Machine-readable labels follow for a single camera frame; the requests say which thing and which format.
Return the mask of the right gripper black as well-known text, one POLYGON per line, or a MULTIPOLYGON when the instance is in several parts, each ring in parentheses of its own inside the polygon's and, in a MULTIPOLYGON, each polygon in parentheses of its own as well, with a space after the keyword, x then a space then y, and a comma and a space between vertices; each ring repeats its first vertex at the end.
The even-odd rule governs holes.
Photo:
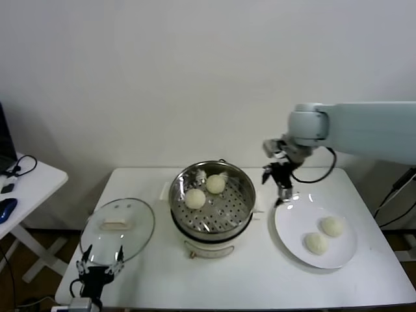
POLYGON ((272 176, 278 186, 278 198, 275 202, 275 207, 278 207, 285 202, 289 202, 292 198, 292 172, 293 168, 289 162, 272 162, 263 167, 261 183, 265 184, 269 177, 272 176))

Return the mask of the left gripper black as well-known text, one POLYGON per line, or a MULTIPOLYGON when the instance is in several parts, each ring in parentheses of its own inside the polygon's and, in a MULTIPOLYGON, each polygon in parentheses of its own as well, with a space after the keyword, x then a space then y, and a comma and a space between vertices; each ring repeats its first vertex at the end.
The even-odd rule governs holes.
POLYGON ((81 291, 82 297, 100 298, 104 286, 114 281, 114 275, 118 275, 124 267, 124 250, 123 246, 116 252, 116 261, 107 266, 90 266, 87 262, 89 260, 92 246, 83 252, 81 260, 76 261, 76 267, 79 273, 79 279, 83 284, 81 291))

